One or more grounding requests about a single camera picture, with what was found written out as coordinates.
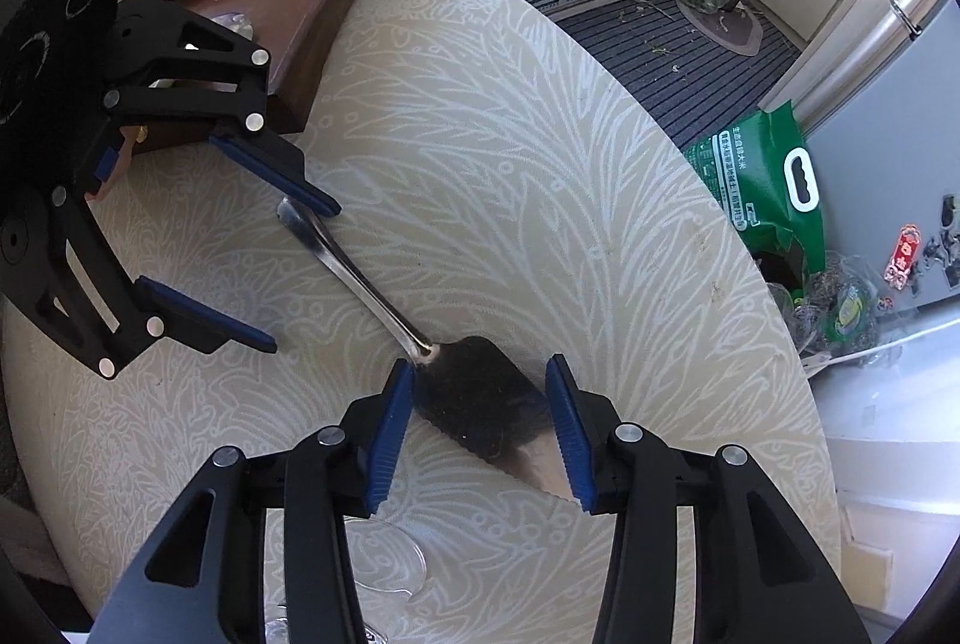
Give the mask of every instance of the wooden tray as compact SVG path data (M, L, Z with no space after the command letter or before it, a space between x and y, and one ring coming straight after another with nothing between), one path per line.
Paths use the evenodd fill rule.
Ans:
M323 65L353 0L173 0L202 16L244 13L253 39L270 51L267 126L280 134L302 132L317 96ZM203 121L142 122L147 137L134 153L203 142Z

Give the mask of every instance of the green rice bag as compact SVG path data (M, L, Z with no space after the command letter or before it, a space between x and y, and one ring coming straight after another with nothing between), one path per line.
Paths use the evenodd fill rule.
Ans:
M803 274L826 267L820 193L790 103L747 116L683 150L751 254L803 253Z

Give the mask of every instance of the spatula handle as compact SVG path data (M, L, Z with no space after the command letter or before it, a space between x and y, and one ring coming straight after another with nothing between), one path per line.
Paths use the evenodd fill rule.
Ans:
M433 344L367 280L360 268L334 241L317 214L296 200L285 197L277 208L277 215L283 226L383 322L383 326L397 339L414 363L429 356Z

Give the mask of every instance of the small rug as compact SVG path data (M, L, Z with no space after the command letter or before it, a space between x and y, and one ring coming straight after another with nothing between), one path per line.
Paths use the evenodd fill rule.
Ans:
M701 13L680 0L677 0L677 7L698 31L719 46L741 56L756 56L760 53L763 27L742 2L732 13L724 13L722 10L714 14Z

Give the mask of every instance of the glass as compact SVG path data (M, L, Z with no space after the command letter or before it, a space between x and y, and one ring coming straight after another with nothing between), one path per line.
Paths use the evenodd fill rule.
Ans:
M424 552L389 522L347 519L347 546L360 588L412 598L426 582Z
M387 644L387 637L378 633L368 625L364 626L367 631L368 644ZM267 644L290 644L290 631L287 626L286 617L277 617L267 623L266 626Z

